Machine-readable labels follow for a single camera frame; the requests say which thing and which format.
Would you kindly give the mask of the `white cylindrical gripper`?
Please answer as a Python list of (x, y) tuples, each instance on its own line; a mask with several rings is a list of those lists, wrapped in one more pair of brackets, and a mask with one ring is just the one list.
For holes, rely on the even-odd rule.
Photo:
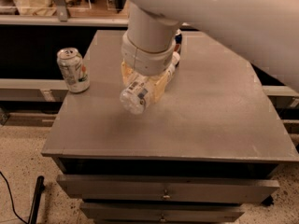
[(175, 40), (172, 40), (170, 47), (166, 51), (155, 53), (143, 51), (134, 45), (129, 40), (128, 33), (125, 33), (122, 37), (121, 45), (121, 55), (124, 60), (121, 63), (123, 84), (125, 86), (130, 85), (136, 79), (138, 73), (150, 77), (149, 84), (152, 87), (152, 101), (157, 103), (164, 95), (165, 87), (172, 78), (169, 72), (164, 71), (172, 61), (175, 45)]

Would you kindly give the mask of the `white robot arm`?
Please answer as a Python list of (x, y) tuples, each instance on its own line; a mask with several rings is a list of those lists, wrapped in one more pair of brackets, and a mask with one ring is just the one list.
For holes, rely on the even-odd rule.
[(128, 0), (121, 53), (136, 72), (160, 75), (186, 22), (299, 91), (299, 0)]

